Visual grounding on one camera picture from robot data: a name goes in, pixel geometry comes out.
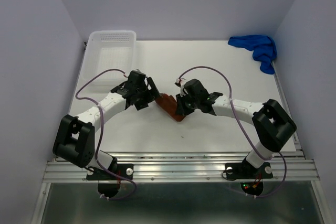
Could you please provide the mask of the brown towel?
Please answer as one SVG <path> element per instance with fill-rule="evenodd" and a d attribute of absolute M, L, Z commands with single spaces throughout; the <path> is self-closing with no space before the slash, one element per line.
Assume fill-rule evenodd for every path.
<path fill-rule="evenodd" d="M 174 99 L 172 95 L 162 93 L 158 98 L 155 99 L 155 102 L 173 120 L 181 122 L 185 118 L 185 116 L 176 113 L 177 101 Z"/>

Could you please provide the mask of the blue towel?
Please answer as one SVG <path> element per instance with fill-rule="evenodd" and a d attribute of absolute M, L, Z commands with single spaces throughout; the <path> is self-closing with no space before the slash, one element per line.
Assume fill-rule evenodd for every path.
<path fill-rule="evenodd" d="M 260 62 L 260 71 L 275 74 L 272 62 L 277 59 L 277 48 L 271 37 L 264 35 L 232 36 L 228 44 L 253 52 L 253 59 Z"/>

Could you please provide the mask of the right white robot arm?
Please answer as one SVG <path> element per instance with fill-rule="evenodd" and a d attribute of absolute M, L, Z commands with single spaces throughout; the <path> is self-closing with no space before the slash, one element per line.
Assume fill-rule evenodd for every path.
<path fill-rule="evenodd" d="M 276 100 L 247 102 L 220 92 L 209 93 L 197 79 L 187 81 L 182 78 L 175 85 L 180 88 L 176 95 L 176 114 L 187 116 L 200 110 L 213 116 L 233 118 L 239 127 L 243 127 L 242 121 L 255 127 L 259 141 L 241 165 L 243 174 L 248 177 L 258 174 L 264 162 L 280 152 L 297 130 L 295 122 Z"/>

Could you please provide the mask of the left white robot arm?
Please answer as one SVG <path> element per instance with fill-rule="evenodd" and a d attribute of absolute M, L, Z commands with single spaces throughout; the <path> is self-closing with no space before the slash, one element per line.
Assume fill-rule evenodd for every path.
<path fill-rule="evenodd" d="M 132 70 L 126 81 L 112 88 L 101 101 L 85 97 L 93 107 L 61 119 L 52 152 L 80 168 L 96 168 L 104 178 L 113 178 L 117 174 L 117 159 L 100 150 L 102 138 L 96 139 L 96 132 L 104 132 L 105 123 L 115 115 L 131 106 L 137 110 L 147 108 L 159 96 L 151 77 Z"/>

